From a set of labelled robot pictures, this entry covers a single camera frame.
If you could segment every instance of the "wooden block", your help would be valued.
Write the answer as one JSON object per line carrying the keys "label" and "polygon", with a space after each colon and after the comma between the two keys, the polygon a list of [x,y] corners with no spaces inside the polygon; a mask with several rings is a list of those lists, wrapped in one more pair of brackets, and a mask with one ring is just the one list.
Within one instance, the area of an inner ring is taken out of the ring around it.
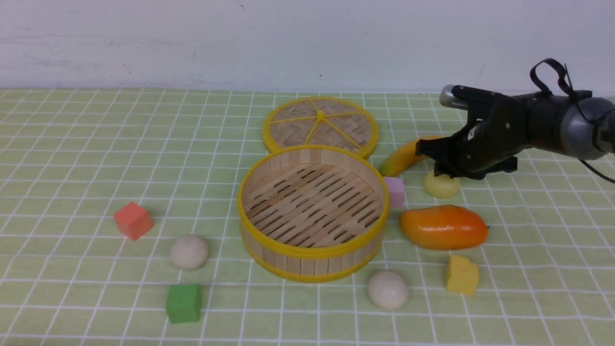
{"label": "wooden block", "polygon": [[198,284],[176,284],[169,287],[165,311],[170,323],[197,322],[200,319],[202,294]]}
{"label": "wooden block", "polygon": [[452,255],[446,267],[446,290],[449,292],[474,295],[478,286],[478,265],[469,259]]}
{"label": "wooden block", "polygon": [[131,240],[141,238],[154,227],[147,210],[134,202],[130,202],[118,210],[113,218],[119,231]]}

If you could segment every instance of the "yellow rim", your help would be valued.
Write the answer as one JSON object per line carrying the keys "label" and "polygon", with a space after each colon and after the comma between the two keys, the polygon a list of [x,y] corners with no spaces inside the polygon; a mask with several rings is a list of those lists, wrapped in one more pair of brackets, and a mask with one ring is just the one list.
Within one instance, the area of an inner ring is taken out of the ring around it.
{"label": "yellow rim", "polygon": [[[376,120],[374,120],[374,118],[371,116],[371,114],[364,109],[363,107],[359,106],[358,104],[345,100],[345,99],[339,99],[337,97],[328,97],[328,96],[314,96],[314,97],[304,97],[302,99],[296,99],[296,100],[292,100],[292,101],[288,101],[285,102],[281,105],[279,105],[278,107],[276,107],[274,110],[272,110],[270,112],[270,114],[267,115],[267,117],[265,117],[264,120],[264,124],[263,124],[263,143],[265,145],[265,148],[267,149],[268,152],[270,153],[276,153],[278,151],[280,151],[282,148],[277,144],[277,142],[273,139],[273,137],[271,136],[271,131],[269,130],[271,124],[273,123],[278,123],[278,121],[274,121],[272,122],[271,119],[273,119],[274,116],[276,116],[276,114],[284,109],[285,107],[288,107],[294,103],[300,103],[300,102],[305,102],[305,101],[310,101],[312,103],[312,105],[314,105],[314,108],[316,108],[313,100],[328,100],[328,101],[334,101],[334,102],[339,102],[339,103],[343,103],[347,106],[353,107],[354,109],[356,109],[356,112],[344,112],[344,113],[338,113],[338,114],[331,114],[331,115],[326,115],[324,121],[331,126],[332,128],[335,129],[336,132],[339,132],[339,134],[341,134],[346,140],[348,140],[349,142],[353,143],[355,146],[359,147],[359,150],[356,153],[353,153],[355,155],[358,155],[359,157],[363,158],[363,159],[367,159],[371,156],[371,154],[374,152],[374,150],[376,150],[376,144],[378,143],[378,136],[379,136],[379,132],[378,132],[378,124],[376,123]],[[360,147],[357,143],[355,143],[350,137],[348,137],[348,135],[339,130],[335,125],[333,125],[333,123],[331,123],[327,118],[332,118],[335,116],[342,116],[342,115],[351,115],[351,114],[361,114],[365,117],[365,119],[367,119],[367,121],[370,123],[370,129],[371,129],[371,134],[370,134],[370,139],[367,142],[367,144],[365,144],[363,147]],[[289,119],[289,121],[292,120],[307,120],[307,119],[317,119],[316,116],[310,116],[310,117],[301,117],[301,118],[292,118]],[[318,126],[318,124],[320,123],[320,121],[316,121],[316,123],[314,124],[314,127],[312,128],[312,131],[310,131],[310,133],[307,135],[307,139],[306,142],[309,141],[314,129],[316,129],[316,126]]]}
{"label": "yellow rim", "polygon": [[261,267],[265,268],[265,270],[283,279],[297,281],[301,283],[324,283],[327,281],[334,281],[334,280],[342,279],[349,275],[352,275],[356,273],[357,271],[359,271],[364,266],[366,266],[368,263],[370,263],[370,261],[374,257],[376,257],[376,255],[378,254],[378,252],[380,251],[380,247],[382,245],[382,242],[380,242],[378,246],[376,247],[376,250],[374,250],[374,252],[372,252],[366,259],[362,260],[359,264],[355,265],[354,267],[350,267],[346,270],[337,272],[335,274],[307,276],[307,275],[299,275],[299,274],[285,272],[283,270],[279,270],[278,268],[268,264],[267,262],[263,261],[258,256],[256,256],[256,254],[250,249],[250,246],[248,246],[243,236],[242,236],[242,239],[244,241],[244,246],[245,246],[246,251],[248,251],[248,253],[250,254],[250,256],[252,256],[254,261],[258,263]]}
{"label": "yellow rim", "polygon": [[[337,151],[338,153],[342,153],[344,155],[348,155],[351,158],[354,158],[360,162],[362,162],[366,167],[378,178],[378,181],[383,186],[384,190],[384,205],[383,212],[380,214],[378,220],[362,235],[346,242],[343,244],[339,244],[332,247],[319,247],[319,248],[308,248],[308,247],[295,247],[287,244],[278,243],[277,241],[267,237],[262,234],[259,230],[252,225],[252,223],[248,220],[248,216],[245,214],[244,206],[242,204],[242,196],[244,194],[244,186],[246,181],[253,174],[254,170],[262,165],[265,161],[275,157],[279,154],[285,153],[287,151],[293,150],[302,150],[302,149],[321,149],[321,150],[331,150]],[[298,145],[296,147],[288,147],[281,149],[276,153],[269,154],[265,156],[263,159],[258,161],[244,176],[244,179],[241,181],[241,185],[239,186],[239,193],[237,194],[237,211],[239,214],[239,218],[244,225],[245,229],[248,233],[254,238],[257,242],[259,242],[264,247],[273,250],[276,253],[292,256],[292,257],[300,257],[302,259],[327,259],[330,257],[338,257],[341,255],[348,254],[356,249],[360,249],[367,243],[369,243],[379,232],[382,230],[384,225],[386,224],[386,220],[389,217],[389,190],[387,189],[386,182],[378,173],[378,171],[363,158],[355,155],[349,151],[336,148],[336,147],[328,147],[326,145]]]}

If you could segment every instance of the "white ball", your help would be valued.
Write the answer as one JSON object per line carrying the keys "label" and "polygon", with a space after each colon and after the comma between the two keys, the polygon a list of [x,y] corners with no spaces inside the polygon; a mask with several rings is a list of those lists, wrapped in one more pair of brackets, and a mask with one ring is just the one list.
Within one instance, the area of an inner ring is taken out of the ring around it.
{"label": "white ball", "polygon": [[202,266],[209,255],[209,246],[196,235],[183,235],[171,247],[171,262],[180,270],[195,270]]}
{"label": "white ball", "polygon": [[406,280],[392,270],[381,270],[370,278],[368,295],[371,301],[384,310],[397,310],[410,297]]}

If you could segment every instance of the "white wall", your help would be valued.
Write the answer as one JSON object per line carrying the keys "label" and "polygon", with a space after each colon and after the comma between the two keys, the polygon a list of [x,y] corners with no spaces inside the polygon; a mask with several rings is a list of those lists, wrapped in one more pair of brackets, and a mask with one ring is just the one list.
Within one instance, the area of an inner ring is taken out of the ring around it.
{"label": "white wall", "polygon": [[[613,0],[0,0],[0,87],[615,94]],[[557,88],[555,75],[540,77]]]}

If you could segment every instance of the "robotic arm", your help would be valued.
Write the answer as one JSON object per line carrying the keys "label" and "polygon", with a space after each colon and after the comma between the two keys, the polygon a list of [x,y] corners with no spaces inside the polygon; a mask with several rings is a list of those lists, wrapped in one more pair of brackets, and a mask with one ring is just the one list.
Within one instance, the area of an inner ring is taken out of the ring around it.
{"label": "robotic arm", "polygon": [[[566,95],[553,95],[536,76],[536,68],[547,63],[558,73],[558,85]],[[441,139],[419,140],[416,155],[435,161],[436,175],[482,180],[494,172],[517,170],[515,155],[528,148],[586,160],[615,153],[615,105],[593,97],[591,91],[573,90],[568,70],[548,58],[530,71],[541,90],[508,96],[467,86],[446,86],[440,94],[444,106],[467,111],[467,123]]]}

